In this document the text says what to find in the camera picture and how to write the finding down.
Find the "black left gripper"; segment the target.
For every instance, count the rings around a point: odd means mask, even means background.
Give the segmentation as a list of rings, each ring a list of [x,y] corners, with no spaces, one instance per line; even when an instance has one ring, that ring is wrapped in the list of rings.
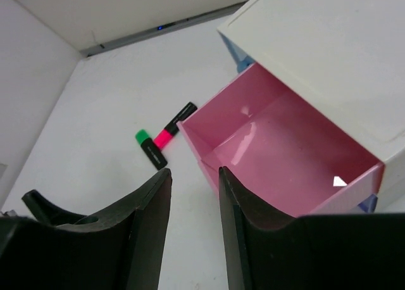
[[[22,197],[25,206],[30,210],[34,219],[11,215],[6,212],[1,217],[1,225],[83,225],[85,224],[85,215],[64,210],[48,199],[39,191],[31,190]]]

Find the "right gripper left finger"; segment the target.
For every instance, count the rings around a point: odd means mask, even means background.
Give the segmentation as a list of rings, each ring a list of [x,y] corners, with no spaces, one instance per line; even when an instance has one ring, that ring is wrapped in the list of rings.
[[[58,226],[69,232],[71,289],[157,289],[170,216],[172,177],[164,168],[96,213]]]

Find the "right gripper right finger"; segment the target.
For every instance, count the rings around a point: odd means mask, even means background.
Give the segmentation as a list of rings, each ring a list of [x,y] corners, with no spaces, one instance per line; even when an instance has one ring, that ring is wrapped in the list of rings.
[[[229,289],[297,289],[296,221],[219,169]]]

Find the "pink drawer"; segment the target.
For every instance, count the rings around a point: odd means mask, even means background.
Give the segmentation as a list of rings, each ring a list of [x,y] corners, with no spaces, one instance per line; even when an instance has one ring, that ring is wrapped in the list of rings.
[[[179,128],[214,191],[227,167],[292,217],[351,211],[380,187],[383,163],[259,64]]]

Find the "dark blue drawer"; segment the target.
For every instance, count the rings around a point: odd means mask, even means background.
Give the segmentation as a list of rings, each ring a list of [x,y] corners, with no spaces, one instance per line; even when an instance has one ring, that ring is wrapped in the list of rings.
[[[375,194],[370,195],[364,201],[360,202],[353,210],[353,213],[373,213],[377,206],[378,197]]]

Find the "light blue drawer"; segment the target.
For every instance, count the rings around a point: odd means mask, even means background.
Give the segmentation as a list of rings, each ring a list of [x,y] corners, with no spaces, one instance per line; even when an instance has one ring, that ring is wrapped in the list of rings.
[[[231,57],[235,61],[235,64],[237,66],[237,73],[243,72],[250,65],[255,63],[255,61],[248,54],[241,50],[241,48],[234,44],[229,38],[224,36],[222,33],[220,33],[220,36],[224,44],[226,45]]]

